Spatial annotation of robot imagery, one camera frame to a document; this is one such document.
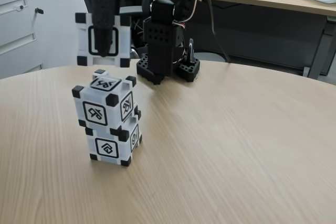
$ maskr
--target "cube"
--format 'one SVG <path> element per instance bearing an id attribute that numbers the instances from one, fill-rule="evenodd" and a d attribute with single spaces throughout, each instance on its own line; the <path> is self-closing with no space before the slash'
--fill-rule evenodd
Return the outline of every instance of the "cube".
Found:
<path id="1" fill-rule="evenodd" d="M 134 149 L 142 142 L 136 116 L 128 117 L 119 136 L 91 130 L 87 134 L 90 158 L 122 166 L 132 162 Z"/>
<path id="2" fill-rule="evenodd" d="M 72 95 L 75 99 L 79 125 L 118 135 L 126 119 L 138 114 L 134 110 L 135 84 L 136 78 L 132 76 L 122 80 L 109 75 L 100 75 L 89 87 L 74 87 Z"/>
<path id="3" fill-rule="evenodd" d="M 95 48 L 95 34 L 90 13 L 76 13 L 79 35 L 77 65 L 114 65 L 121 68 L 130 66 L 131 18 L 115 16 L 111 48 L 106 57 L 101 57 Z"/>

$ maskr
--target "black corner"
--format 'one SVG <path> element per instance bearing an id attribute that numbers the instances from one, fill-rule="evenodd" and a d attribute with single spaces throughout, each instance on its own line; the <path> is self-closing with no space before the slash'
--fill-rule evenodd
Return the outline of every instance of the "black corner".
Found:
<path id="1" fill-rule="evenodd" d="M 120 59 L 120 67 L 121 68 L 129 68 L 130 67 L 130 59 L 126 59 L 126 58 L 121 58 Z"/>
<path id="2" fill-rule="evenodd" d="M 141 118 L 141 110 L 138 110 L 135 114 L 138 116 L 138 120 L 140 120 L 140 118 Z"/>
<path id="3" fill-rule="evenodd" d="M 131 81 L 133 87 L 136 85 L 136 77 L 134 77 L 134 76 L 127 76 L 126 80 Z"/>
<path id="4" fill-rule="evenodd" d="M 80 91 L 83 89 L 84 87 L 83 86 L 75 86 L 73 89 L 72 89 L 72 96 L 75 97 L 75 98 L 80 98 Z"/>
<path id="5" fill-rule="evenodd" d="M 98 69 L 98 70 L 95 71 L 95 73 L 98 73 L 98 74 L 102 74 L 104 72 L 105 72 L 105 70 L 103 70 L 103 69 Z"/>
<path id="6" fill-rule="evenodd" d="M 77 56 L 77 65 L 87 66 L 88 65 L 88 58 L 86 56 Z"/>
<path id="7" fill-rule="evenodd" d="M 118 103 L 119 103 L 119 98 L 116 94 L 109 94 L 106 97 L 106 105 L 107 106 L 115 107 L 115 106 L 117 106 Z"/>
<path id="8" fill-rule="evenodd" d="M 75 13 L 76 23 L 85 24 L 86 23 L 86 13 Z"/>
<path id="9" fill-rule="evenodd" d="M 130 137 L 130 132 L 126 130 L 122 130 L 119 134 L 119 141 L 120 142 L 127 142 L 127 139 Z"/>
<path id="10" fill-rule="evenodd" d="M 131 17 L 127 15 L 121 15 L 120 26 L 131 26 Z"/>
<path id="11" fill-rule="evenodd" d="M 120 164 L 121 164 L 122 166 L 130 166 L 131 162 L 132 162 L 132 159 L 131 159 L 131 157 L 130 157 L 127 161 L 121 160 L 121 161 L 120 161 Z"/>
<path id="12" fill-rule="evenodd" d="M 122 130 L 121 126 L 119 126 L 119 128 L 117 128 L 116 130 L 110 128 L 110 134 L 113 136 L 119 136 L 121 133 L 121 130 Z"/>
<path id="13" fill-rule="evenodd" d="M 87 134 L 88 136 L 93 136 L 93 129 L 85 128 L 85 134 Z"/>
<path id="14" fill-rule="evenodd" d="M 86 122 L 83 120 L 78 120 L 79 126 L 85 127 L 86 128 Z"/>
<path id="15" fill-rule="evenodd" d="M 91 153 L 90 153 L 90 159 L 92 159 L 92 160 L 98 160 L 97 155 L 91 154 Z"/>

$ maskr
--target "desk leg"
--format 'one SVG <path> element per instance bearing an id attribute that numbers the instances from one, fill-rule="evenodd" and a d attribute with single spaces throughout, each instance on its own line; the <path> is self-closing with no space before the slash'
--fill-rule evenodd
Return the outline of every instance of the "desk leg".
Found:
<path id="1" fill-rule="evenodd" d="M 307 77 L 317 80 L 322 71 L 325 60 L 328 57 L 328 54 L 334 55 L 335 52 L 336 18 L 328 16 Z"/>

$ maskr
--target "black marker symbol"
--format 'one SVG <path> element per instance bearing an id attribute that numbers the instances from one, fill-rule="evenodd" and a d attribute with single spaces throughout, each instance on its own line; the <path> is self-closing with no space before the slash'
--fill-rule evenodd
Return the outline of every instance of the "black marker symbol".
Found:
<path id="1" fill-rule="evenodd" d="M 100 110 L 90 108 L 89 113 L 91 114 L 92 118 L 96 117 L 98 120 L 102 119 L 102 114 L 101 114 Z"/>
<path id="2" fill-rule="evenodd" d="M 124 113 L 127 113 L 131 107 L 131 98 L 128 98 L 122 107 L 125 109 Z"/>
<path id="3" fill-rule="evenodd" d="M 111 152 L 113 152 L 113 148 L 111 145 L 109 144 L 105 144 L 102 146 L 103 150 L 107 153 L 110 154 Z"/>
<path id="4" fill-rule="evenodd" d="M 136 139 L 137 139 L 137 135 L 136 135 L 136 134 L 133 134 L 133 136 L 132 136 L 132 145 L 135 144 Z"/>
<path id="5" fill-rule="evenodd" d="M 100 81 L 98 81 L 97 86 L 103 86 L 103 88 L 108 88 L 108 87 L 112 86 L 113 83 L 114 83 L 114 81 L 105 82 L 105 81 L 100 80 Z"/>

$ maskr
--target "printed symbol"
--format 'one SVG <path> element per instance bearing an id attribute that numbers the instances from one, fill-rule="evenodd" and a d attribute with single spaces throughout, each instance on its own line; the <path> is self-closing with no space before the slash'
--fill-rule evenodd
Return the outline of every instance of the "printed symbol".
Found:
<path id="1" fill-rule="evenodd" d="M 115 83 L 115 81 L 103 81 L 103 80 L 100 80 L 98 81 L 98 84 L 97 86 L 103 86 L 103 88 L 109 88 L 111 87 L 113 84 Z"/>
<path id="2" fill-rule="evenodd" d="M 103 116 L 103 115 L 101 114 L 100 110 L 90 108 L 88 111 L 89 111 L 89 113 L 91 114 L 91 118 L 96 117 L 98 120 L 101 120 L 101 119 L 102 119 L 102 116 Z"/>
<path id="3" fill-rule="evenodd" d="M 135 148 L 135 145 L 136 143 L 138 142 L 139 140 L 139 127 L 138 125 L 136 125 L 136 127 L 134 128 L 132 134 L 131 134 L 131 151 L 133 152 L 134 148 Z"/>
<path id="4" fill-rule="evenodd" d="M 104 106 L 92 102 L 83 102 L 85 119 L 91 123 L 107 125 L 106 109 Z"/>
<path id="5" fill-rule="evenodd" d="M 136 142 L 137 139 L 138 139 L 137 135 L 134 134 L 134 135 L 132 136 L 132 145 L 135 144 L 135 142 Z"/>
<path id="6" fill-rule="evenodd" d="M 113 152 L 113 148 L 109 144 L 105 144 L 101 147 L 107 154 L 111 154 Z"/>
<path id="7" fill-rule="evenodd" d="M 128 110 L 131 107 L 131 98 L 130 97 L 125 101 L 125 103 L 124 103 L 124 105 L 122 107 L 125 109 L 124 113 L 127 113 Z"/>
<path id="8" fill-rule="evenodd" d="M 133 95 L 129 92 L 120 103 L 121 120 L 125 119 L 132 113 L 133 110 Z"/>
<path id="9" fill-rule="evenodd" d="M 98 77 L 91 82 L 91 87 L 102 91 L 111 91 L 121 82 L 120 79 L 112 77 Z"/>
<path id="10" fill-rule="evenodd" d="M 98 155 L 113 158 L 119 157 L 118 144 L 115 141 L 96 138 L 95 142 Z"/>

